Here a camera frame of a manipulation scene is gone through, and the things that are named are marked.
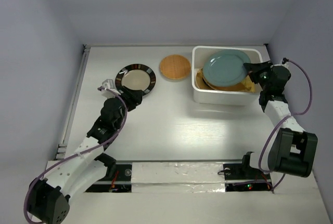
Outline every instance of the plate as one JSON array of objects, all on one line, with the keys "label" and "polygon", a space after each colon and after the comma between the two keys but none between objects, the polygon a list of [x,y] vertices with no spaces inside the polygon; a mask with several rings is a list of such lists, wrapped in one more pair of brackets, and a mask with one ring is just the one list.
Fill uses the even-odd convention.
[{"label": "plate", "polygon": [[151,92],[156,83],[154,71],[144,64],[130,64],[124,67],[116,75],[115,84],[120,93],[122,87],[126,86],[131,90],[142,90],[146,95]]},{"label": "plate", "polygon": [[218,87],[240,83],[248,75],[243,64],[250,63],[249,56],[240,50],[223,50],[213,54],[204,64],[205,80]]}]

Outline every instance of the gray wall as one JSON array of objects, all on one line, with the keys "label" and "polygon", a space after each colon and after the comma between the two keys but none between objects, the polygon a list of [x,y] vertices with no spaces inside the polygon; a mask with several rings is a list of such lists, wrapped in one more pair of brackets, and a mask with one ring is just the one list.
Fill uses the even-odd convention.
[{"label": "gray wall", "polygon": [[29,183],[55,153],[82,44],[57,0],[0,0],[0,217],[26,223]]},{"label": "gray wall", "polygon": [[[270,41],[269,51],[276,62],[288,57],[301,64],[312,80],[312,108],[298,120],[318,135],[314,171],[333,220],[333,0],[297,0]],[[309,88],[296,68],[291,71],[286,94],[293,111],[302,111]]]},{"label": "gray wall", "polygon": [[268,43],[293,0],[61,0],[86,44]]}]

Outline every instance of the cable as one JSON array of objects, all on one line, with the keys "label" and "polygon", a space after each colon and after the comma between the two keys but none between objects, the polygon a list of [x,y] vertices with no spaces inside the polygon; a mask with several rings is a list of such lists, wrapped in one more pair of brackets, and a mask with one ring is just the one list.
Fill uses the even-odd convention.
[{"label": "cable", "polygon": [[[127,106],[126,106],[126,103],[124,102],[124,100],[123,100],[118,94],[114,93],[113,91],[111,91],[111,90],[109,90],[109,89],[107,89],[107,88],[104,88],[104,87],[102,87],[102,86],[98,88],[98,90],[103,90],[103,89],[104,89],[104,90],[107,90],[107,91],[109,91],[109,92],[111,92],[112,94],[114,94],[114,95],[115,95],[115,96],[116,96],[116,97],[117,97],[117,98],[123,103],[123,105],[125,106],[124,119],[123,119],[123,121],[122,121],[122,123],[121,123],[121,125],[120,125],[120,128],[116,131],[116,133],[114,133],[114,135],[113,135],[112,137],[110,137],[108,140],[106,140],[105,142],[103,142],[103,143],[101,143],[101,144],[99,144],[99,145],[96,145],[96,146],[94,146],[94,147],[92,147],[92,148],[89,148],[89,149],[87,149],[87,150],[84,150],[84,151],[80,152],[80,154],[88,153],[88,152],[90,152],[90,151],[93,151],[93,150],[95,150],[95,149],[97,149],[97,148],[99,148],[99,147],[102,147],[102,146],[104,146],[104,145],[106,145],[106,144],[108,144],[108,143],[114,141],[115,138],[117,137],[117,135],[119,134],[119,132],[122,130],[122,128],[123,128],[124,125],[125,125],[126,118],[127,118]],[[61,160],[61,161],[59,161],[58,163],[52,165],[50,168],[46,169],[44,172],[42,172],[39,176],[37,176],[37,177],[32,181],[32,183],[31,183],[30,186],[29,186],[28,192],[27,192],[27,194],[26,194],[26,196],[25,196],[25,199],[24,199],[24,206],[23,206],[24,217],[25,217],[25,219],[26,219],[26,221],[27,221],[28,223],[30,223],[30,224],[41,224],[41,223],[43,223],[43,222],[35,222],[35,221],[32,221],[32,220],[29,218],[29,216],[28,216],[28,199],[29,199],[29,196],[30,196],[30,194],[31,194],[31,191],[32,191],[33,187],[36,185],[36,183],[38,182],[38,180],[40,180],[40,179],[41,179],[46,173],[48,173],[50,170],[54,169],[55,167],[59,166],[60,164],[63,164],[63,163],[65,163],[65,162],[67,162],[67,161],[69,161],[69,160],[71,160],[71,159],[73,159],[73,158],[75,158],[75,157],[77,157],[77,156],[79,156],[79,155],[78,155],[78,154],[73,154],[73,155],[71,155],[71,156],[69,156],[69,157],[67,157],[67,158],[65,158],[65,159],[63,159],[63,160]]]},{"label": "cable", "polygon": [[[282,123],[283,123],[285,120],[287,120],[288,118],[290,118],[290,117],[292,117],[292,116],[297,116],[297,115],[298,115],[298,116],[301,116],[301,115],[306,114],[306,113],[309,111],[309,109],[310,109],[310,107],[311,107],[311,104],[312,104],[312,84],[311,84],[311,80],[310,80],[308,74],[307,74],[306,71],[305,71],[305,70],[304,70],[299,64],[297,64],[296,62],[294,62],[294,61],[292,61],[292,60],[288,60],[288,62],[290,62],[290,63],[296,65],[296,66],[297,66],[297,67],[303,72],[303,74],[305,75],[306,80],[308,81],[308,84],[309,84],[309,90],[310,90],[309,103],[308,103],[308,106],[306,107],[306,109],[305,109],[303,112],[294,113],[294,114],[291,114],[291,115],[285,116],[280,122],[278,122],[278,124],[277,124],[277,125],[274,127],[274,129],[272,130],[271,134],[268,136],[267,141],[266,141],[266,143],[265,143],[265,145],[264,145],[264,147],[263,147],[263,149],[262,149],[262,151],[261,151],[261,153],[260,153],[260,157],[259,157],[259,161],[258,161],[258,167],[259,167],[259,169],[260,169],[262,172],[264,172],[264,173],[270,173],[270,172],[271,172],[270,170],[265,170],[265,169],[263,169],[263,168],[261,167],[261,162],[262,162],[262,159],[263,159],[264,153],[265,153],[265,151],[266,151],[266,149],[267,149],[267,146],[268,146],[268,144],[270,143],[270,141],[271,141],[272,137],[274,136],[275,132],[280,128],[280,126],[282,125]],[[274,189],[275,189],[275,188],[276,188],[276,187],[282,182],[282,180],[284,179],[285,175],[286,175],[286,174],[283,174],[283,175],[282,175],[280,181],[279,181],[276,185],[274,185],[274,187],[272,187],[272,190],[274,190]]]}]

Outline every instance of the storage container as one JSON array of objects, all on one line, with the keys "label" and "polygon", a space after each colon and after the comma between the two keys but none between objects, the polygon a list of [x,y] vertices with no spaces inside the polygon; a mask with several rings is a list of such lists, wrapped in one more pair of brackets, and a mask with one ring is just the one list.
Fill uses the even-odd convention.
[{"label": "storage container", "polygon": [[199,69],[203,68],[204,63],[214,53],[226,50],[236,49],[245,52],[251,63],[262,62],[260,52],[255,49],[237,48],[237,47],[217,47],[217,46],[196,46],[192,52],[192,87],[194,101],[197,103],[227,104],[234,106],[246,106],[255,100],[258,100],[261,91],[260,85],[255,85],[255,93],[245,93],[238,91],[221,90],[203,90],[199,89],[196,83],[196,75]]}]

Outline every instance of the white table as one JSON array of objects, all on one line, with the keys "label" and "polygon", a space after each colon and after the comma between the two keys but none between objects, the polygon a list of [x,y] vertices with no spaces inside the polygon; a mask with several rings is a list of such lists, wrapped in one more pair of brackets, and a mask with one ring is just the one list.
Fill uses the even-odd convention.
[{"label": "white table", "polygon": [[[264,61],[269,60],[265,46],[252,48]],[[132,63],[151,67],[156,86],[128,114],[124,129],[106,153],[118,161],[197,161],[241,159],[247,151],[261,150],[273,126],[257,101],[247,107],[198,104],[193,100],[190,77],[180,82],[162,77],[159,63],[165,56],[180,54],[191,61],[192,49],[92,47],[67,133],[66,155],[77,148],[99,117],[105,98],[96,88]]]},{"label": "white table", "polygon": [[[157,84],[142,105],[129,113],[123,132],[107,150],[109,155],[118,161],[230,160],[260,150],[272,124],[257,102],[247,107],[197,104],[190,78],[181,82],[162,78],[160,60],[170,54],[190,60],[192,48],[92,47],[76,97],[77,107],[70,117],[70,131],[65,135],[66,155],[79,145],[99,116],[105,98],[96,88],[131,63],[150,66]],[[269,60],[264,46],[252,48],[261,52],[264,61]],[[170,185],[172,170],[165,170],[163,164],[134,166],[147,168],[136,174],[136,182]],[[178,177],[181,174],[172,179],[177,189],[157,191],[152,185],[151,189],[134,190],[136,193],[84,193],[63,223],[330,223],[313,174],[308,178],[286,176],[275,194],[179,193],[179,186],[191,183],[186,181],[188,174]],[[210,183],[223,183],[216,174],[210,175]],[[196,176],[196,183],[203,184],[202,177],[206,176]],[[279,173],[272,173],[273,183],[279,177]]]}]

